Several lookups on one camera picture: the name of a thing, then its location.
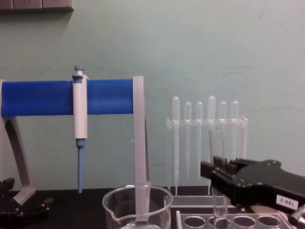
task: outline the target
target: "white label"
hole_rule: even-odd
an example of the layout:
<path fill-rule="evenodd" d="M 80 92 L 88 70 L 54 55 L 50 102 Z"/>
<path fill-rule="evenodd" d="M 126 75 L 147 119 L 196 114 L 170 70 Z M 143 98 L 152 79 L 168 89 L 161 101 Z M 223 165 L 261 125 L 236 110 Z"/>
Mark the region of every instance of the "white label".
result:
<path fill-rule="evenodd" d="M 290 199 L 288 197 L 283 197 L 281 195 L 276 195 L 276 203 L 278 205 L 281 205 L 281 206 L 284 206 L 286 208 L 290 208 L 293 210 L 297 210 L 299 207 L 299 201 Z"/>

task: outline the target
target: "blue cylindrical bar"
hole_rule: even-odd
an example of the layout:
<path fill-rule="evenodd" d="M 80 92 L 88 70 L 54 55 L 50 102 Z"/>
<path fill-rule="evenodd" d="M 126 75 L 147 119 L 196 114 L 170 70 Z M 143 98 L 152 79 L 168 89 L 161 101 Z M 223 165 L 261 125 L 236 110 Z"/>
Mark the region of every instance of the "blue cylindrical bar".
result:
<path fill-rule="evenodd" d="M 88 114 L 132 114 L 132 80 L 89 80 Z M 2 117 L 72 115 L 72 81 L 3 82 Z"/>

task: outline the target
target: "light green wall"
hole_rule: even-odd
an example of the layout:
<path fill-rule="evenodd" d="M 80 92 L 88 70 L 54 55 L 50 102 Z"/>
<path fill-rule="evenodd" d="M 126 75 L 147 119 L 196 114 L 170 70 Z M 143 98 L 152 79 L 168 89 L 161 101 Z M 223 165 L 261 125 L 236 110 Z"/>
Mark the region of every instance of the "light green wall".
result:
<path fill-rule="evenodd" d="M 303 0 L 73 0 L 73 13 L 0 15 L 0 74 L 10 81 L 145 76 L 152 181 L 166 184 L 170 100 L 239 100 L 249 157 L 305 175 Z M 22 117 L 38 189 L 77 187 L 72 117 Z M 132 116 L 90 116 L 85 187 L 133 183 Z M 2 178 L 17 177 L 5 141 Z"/>

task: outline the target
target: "wall socket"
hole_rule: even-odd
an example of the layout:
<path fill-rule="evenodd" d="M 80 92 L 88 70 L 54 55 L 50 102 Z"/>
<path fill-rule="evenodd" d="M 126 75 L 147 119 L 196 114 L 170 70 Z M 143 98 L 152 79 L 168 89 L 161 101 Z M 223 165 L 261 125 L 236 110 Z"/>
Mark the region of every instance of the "wall socket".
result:
<path fill-rule="evenodd" d="M 46 10 L 73 9 L 71 0 L 42 0 L 42 7 Z"/>
<path fill-rule="evenodd" d="M 13 10 L 13 0 L 0 0 L 0 10 Z"/>
<path fill-rule="evenodd" d="M 13 0 L 14 10 L 41 10 L 41 0 Z"/>

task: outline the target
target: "glass beaker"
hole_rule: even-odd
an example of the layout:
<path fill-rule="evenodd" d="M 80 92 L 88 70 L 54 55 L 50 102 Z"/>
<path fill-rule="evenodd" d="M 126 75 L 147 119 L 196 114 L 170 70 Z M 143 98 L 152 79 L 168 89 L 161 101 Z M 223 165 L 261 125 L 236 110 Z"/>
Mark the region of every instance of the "glass beaker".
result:
<path fill-rule="evenodd" d="M 173 196 L 153 185 L 127 185 L 107 193 L 102 204 L 107 229 L 170 229 Z"/>

